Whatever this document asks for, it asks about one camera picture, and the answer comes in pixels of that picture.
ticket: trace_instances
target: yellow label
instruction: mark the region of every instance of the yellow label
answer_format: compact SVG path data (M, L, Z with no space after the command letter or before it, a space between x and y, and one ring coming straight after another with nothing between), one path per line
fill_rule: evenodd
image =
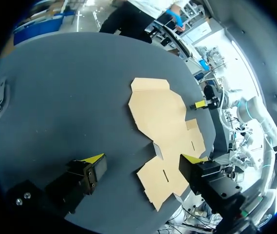
M200 108L200 107L203 107L205 105L206 105L206 101L205 100L195 102L196 108Z
M195 163L199 163L199 162L206 162L208 161L208 157L204 157L204 158L195 158L192 156L188 156L188 155L184 155L182 154L188 161L190 161L191 163L195 164Z
M88 162L88 163L95 163L97 160L99 160L101 157L103 157L104 154L100 154L100 155L96 155L96 156L93 156L93 157L89 157L89 158L86 158L86 159L83 159L83 160L79 160L81 162Z

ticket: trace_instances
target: black pants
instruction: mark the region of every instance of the black pants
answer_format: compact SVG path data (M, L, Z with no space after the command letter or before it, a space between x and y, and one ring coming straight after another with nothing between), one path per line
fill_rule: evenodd
M154 20L126 1L108 17L99 32L113 34L117 29L121 29L120 35L139 39L145 28Z

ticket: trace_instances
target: hand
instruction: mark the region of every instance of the hand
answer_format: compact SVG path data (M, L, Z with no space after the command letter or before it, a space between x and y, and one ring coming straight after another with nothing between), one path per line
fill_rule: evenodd
M185 31L185 24L183 25L183 27L176 26L176 29L177 29L179 32L184 32L184 31Z

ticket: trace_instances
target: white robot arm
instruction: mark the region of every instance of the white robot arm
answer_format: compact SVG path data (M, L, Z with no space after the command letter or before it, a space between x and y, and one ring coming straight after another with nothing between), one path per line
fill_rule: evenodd
M273 147L277 146L277 126L275 125L272 117L268 113L267 109L265 108L263 102L260 100L259 97L253 97L250 100L246 100L243 97L242 90L223 90L221 108L229 109L235 106L237 107L237 117L240 122L247 123L252 119L256 119L263 129L265 141L263 168L261 173L261 179L263 180L261 192L263 194L266 194L267 190L269 189L270 180L273 176L275 162L275 152ZM222 118L220 118L220 121L224 125L224 127L229 128L223 123ZM235 130L230 128L229 130L245 133L245 141L241 145L240 151L248 157L253 167L258 170L261 162L255 161L251 155L251 152L248 150L248 146L251 145L253 142L252 134L248 132L248 130ZM233 157L231 159L233 163L235 163L237 160L235 160Z

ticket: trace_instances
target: black bracket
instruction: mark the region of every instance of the black bracket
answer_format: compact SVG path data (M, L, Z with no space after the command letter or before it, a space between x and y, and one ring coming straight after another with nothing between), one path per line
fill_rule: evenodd
M6 82L6 79L0 81L0 118L6 111L10 100L10 87Z

